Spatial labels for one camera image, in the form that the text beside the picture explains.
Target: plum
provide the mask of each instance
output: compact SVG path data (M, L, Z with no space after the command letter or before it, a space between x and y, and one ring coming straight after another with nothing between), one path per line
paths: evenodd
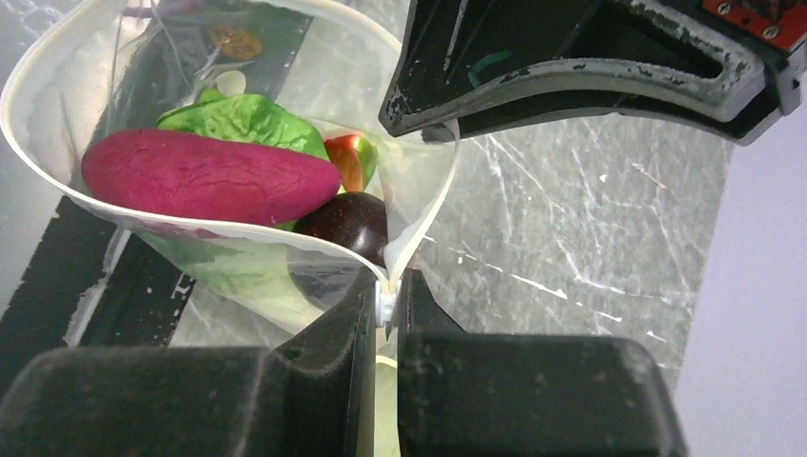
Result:
M366 189L378 164L378 150L359 134L325 140L328 159L339 169L342 185L348 192Z
M301 218L294 232L348 248L379 267L387 243L384 201L364 192L346 192Z
M165 129L114 133L85 153L81 171L89 192L113 205L262 226L309 214L341 181L318 157Z

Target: green leaf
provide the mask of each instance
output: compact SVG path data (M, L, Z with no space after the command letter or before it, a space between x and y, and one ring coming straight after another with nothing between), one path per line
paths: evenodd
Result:
M157 127L290 149L328 160L318 130L258 94L234 95L169 111L160 118Z
M292 230L294 230L294 226L296 224L297 224L297 221L288 221L288 222L283 222L282 224L278 224L278 225L276 225L276 226L274 226L272 228L273 229L276 228L277 230L292 231Z
M199 103L215 102L224 99L224 95L214 88L207 88L202 90L199 94Z

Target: green lettuce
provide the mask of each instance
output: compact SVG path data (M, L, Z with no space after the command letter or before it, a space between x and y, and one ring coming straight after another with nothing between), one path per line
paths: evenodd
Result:
M322 135L303 119L263 95L220 95L215 89L203 91L200 103L163 114L157 128L290 149L328 160Z
M136 230L157 252L213 292L296 334L323 312L288 274L288 246L229 238L194 240Z

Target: white wall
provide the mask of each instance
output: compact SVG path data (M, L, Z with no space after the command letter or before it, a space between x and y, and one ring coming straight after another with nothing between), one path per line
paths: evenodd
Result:
M737 148L676 404L694 457L807 456L807 108Z

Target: red circuit board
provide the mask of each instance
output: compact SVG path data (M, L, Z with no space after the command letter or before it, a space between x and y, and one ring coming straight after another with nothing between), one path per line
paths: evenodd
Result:
M807 39L805 0L703 0L703 8L781 50Z

